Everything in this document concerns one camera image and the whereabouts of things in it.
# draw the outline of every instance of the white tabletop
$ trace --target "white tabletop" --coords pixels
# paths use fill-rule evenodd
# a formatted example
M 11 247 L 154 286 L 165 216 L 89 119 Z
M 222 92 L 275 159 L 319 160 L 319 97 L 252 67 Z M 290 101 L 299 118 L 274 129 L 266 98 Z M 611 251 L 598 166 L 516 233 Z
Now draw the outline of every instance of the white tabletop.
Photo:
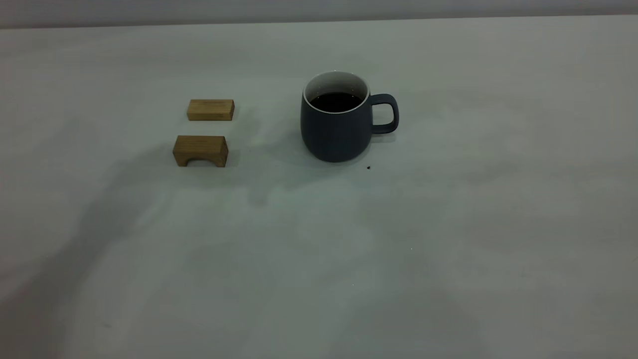
M 0 357 L 635 357 L 636 34 L 638 16 L 0 31 Z M 299 133 L 304 83 L 332 69 L 401 111 L 343 164 Z M 235 117 L 189 122 L 191 98 Z M 178 135 L 226 136 L 228 166 L 178 167 Z

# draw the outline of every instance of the coffee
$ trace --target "coffee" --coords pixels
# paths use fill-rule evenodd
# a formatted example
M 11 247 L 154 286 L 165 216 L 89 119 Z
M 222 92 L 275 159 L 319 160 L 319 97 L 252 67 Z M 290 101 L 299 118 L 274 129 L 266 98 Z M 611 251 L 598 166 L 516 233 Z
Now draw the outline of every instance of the coffee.
M 359 106 L 363 100 L 351 93 L 331 92 L 315 97 L 310 104 L 325 112 L 346 112 Z

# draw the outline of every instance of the dark gray mug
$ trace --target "dark gray mug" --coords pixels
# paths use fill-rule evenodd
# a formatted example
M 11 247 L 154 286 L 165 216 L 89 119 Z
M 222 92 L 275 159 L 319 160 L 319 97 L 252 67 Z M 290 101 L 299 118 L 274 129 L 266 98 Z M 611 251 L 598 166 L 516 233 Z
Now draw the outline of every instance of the dark gray mug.
M 330 112 L 311 104 L 322 95 L 348 93 L 361 100 L 347 111 Z M 385 125 L 372 124 L 372 106 L 387 103 L 394 119 Z M 359 156 L 373 134 L 389 134 L 399 125 L 399 107 L 392 95 L 370 96 L 364 79 L 349 72 L 330 71 L 313 77 L 304 88 L 301 101 L 301 137 L 308 150 L 320 160 L 342 162 Z

